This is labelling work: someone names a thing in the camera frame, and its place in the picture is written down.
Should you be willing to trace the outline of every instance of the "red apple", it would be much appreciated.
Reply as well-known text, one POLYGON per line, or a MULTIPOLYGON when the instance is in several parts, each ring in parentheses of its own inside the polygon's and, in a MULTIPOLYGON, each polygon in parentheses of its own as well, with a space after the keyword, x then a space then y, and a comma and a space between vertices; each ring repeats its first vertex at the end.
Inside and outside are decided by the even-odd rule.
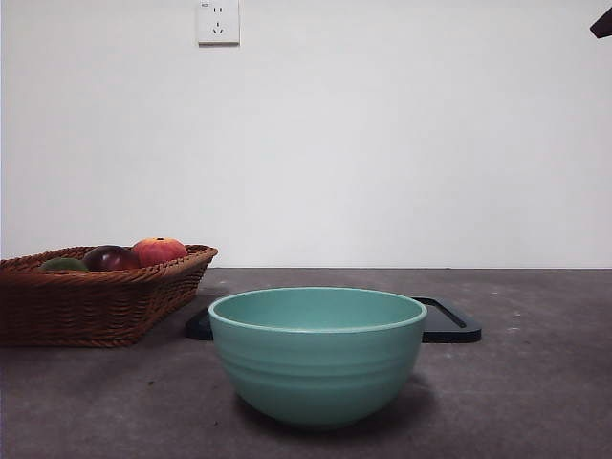
POLYGON ((157 265, 187 256, 186 247, 171 237, 149 237, 136 243, 132 251, 138 255, 141 266, 157 265))
POLYGON ((99 246, 88 251, 83 263, 89 271, 136 270, 141 266, 138 256, 120 246, 99 246))

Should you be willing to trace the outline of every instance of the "basket rim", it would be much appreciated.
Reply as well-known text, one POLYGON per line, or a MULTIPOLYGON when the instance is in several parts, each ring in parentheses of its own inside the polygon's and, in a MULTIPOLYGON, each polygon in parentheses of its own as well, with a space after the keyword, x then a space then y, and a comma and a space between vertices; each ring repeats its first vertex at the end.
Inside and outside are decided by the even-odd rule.
POLYGON ((6 280, 9 282, 30 282, 37 280, 39 282, 55 283, 63 281, 75 281, 75 282, 108 282, 109 280, 119 280, 121 282, 130 280, 153 280, 160 277, 168 277, 173 274, 180 274, 185 269, 199 265, 201 263, 209 263, 212 258, 219 252, 217 249, 197 244, 186 244, 188 250, 193 253, 187 256, 177 258, 174 260, 159 263, 157 265, 145 266, 137 268, 135 270, 120 270, 120 271, 70 271, 70 270, 58 270, 58 271, 38 271, 38 270, 26 270, 18 271, 11 268, 12 265, 17 264, 24 260, 36 260, 36 259, 49 259, 49 257, 60 256, 62 253, 67 251, 78 251, 78 250, 90 250, 97 246, 76 246, 68 247, 64 249, 58 249, 54 251, 44 251, 32 255, 24 255, 14 257, 6 260, 0 260, 0 281, 6 280))

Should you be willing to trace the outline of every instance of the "concrete floor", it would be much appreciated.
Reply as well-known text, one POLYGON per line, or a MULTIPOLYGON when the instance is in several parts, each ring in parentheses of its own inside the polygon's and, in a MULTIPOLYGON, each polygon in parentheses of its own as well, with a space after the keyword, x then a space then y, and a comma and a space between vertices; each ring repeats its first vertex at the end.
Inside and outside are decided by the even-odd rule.
POLYGON ((612 457, 612 271, 215 269, 200 285, 129 348, 0 349, 2 458, 612 457), (296 431, 241 402, 183 327, 218 296, 308 285, 444 297, 483 339, 424 344, 388 407, 296 431))

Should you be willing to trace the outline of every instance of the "bowl rim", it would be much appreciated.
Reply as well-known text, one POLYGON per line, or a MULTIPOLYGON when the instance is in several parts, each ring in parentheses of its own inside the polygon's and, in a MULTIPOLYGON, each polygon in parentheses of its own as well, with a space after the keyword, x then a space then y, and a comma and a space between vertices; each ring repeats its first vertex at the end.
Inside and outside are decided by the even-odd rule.
POLYGON ((279 332, 279 333, 299 333, 299 334, 310 334, 310 335, 319 335, 319 334, 331 334, 331 333, 363 333, 363 332, 376 332, 381 330, 391 330, 394 328, 404 327, 406 325, 410 325, 412 323, 421 321, 425 319, 427 316, 427 307, 417 301, 414 298, 405 295, 392 294, 390 292, 383 292, 380 290, 369 290, 369 289, 359 289, 359 288, 351 288, 351 287, 280 287, 280 288, 272 288, 272 289, 260 289, 260 290, 250 290, 247 292, 242 292, 240 294, 227 295, 222 298, 214 300, 210 306, 208 307, 208 315, 211 318, 219 320, 220 322, 224 322, 229 325, 233 325, 240 328, 247 328, 251 330, 265 330, 270 332, 279 332), (319 330, 307 329, 307 328, 290 328, 290 327, 273 327, 267 325, 255 325, 252 323, 239 322, 237 320, 232 320, 230 318, 219 316, 216 312, 217 306, 225 303, 226 301, 230 301, 236 299, 241 296, 261 294, 265 292, 279 292, 279 291, 295 291, 295 290, 327 290, 327 291, 352 291, 352 292, 364 292, 368 294, 377 294, 377 295, 385 295, 392 296, 399 299, 406 300, 410 303, 415 304, 421 309, 421 312, 414 317, 408 318, 406 320, 401 320, 399 322, 390 322, 382 325, 371 325, 364 327, 341 327, 341 328, 324 328, 319 330))

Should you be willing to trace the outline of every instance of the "dark red fruit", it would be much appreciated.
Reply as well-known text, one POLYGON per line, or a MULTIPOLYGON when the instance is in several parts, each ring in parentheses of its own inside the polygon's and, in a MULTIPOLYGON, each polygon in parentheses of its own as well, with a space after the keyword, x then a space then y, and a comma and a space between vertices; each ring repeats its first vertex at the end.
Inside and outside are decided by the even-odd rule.
POLYGON ((89 271, 136 270, 141 266, 138 256, 120 246, 99 246, 88 251, 83 263, 89 271))

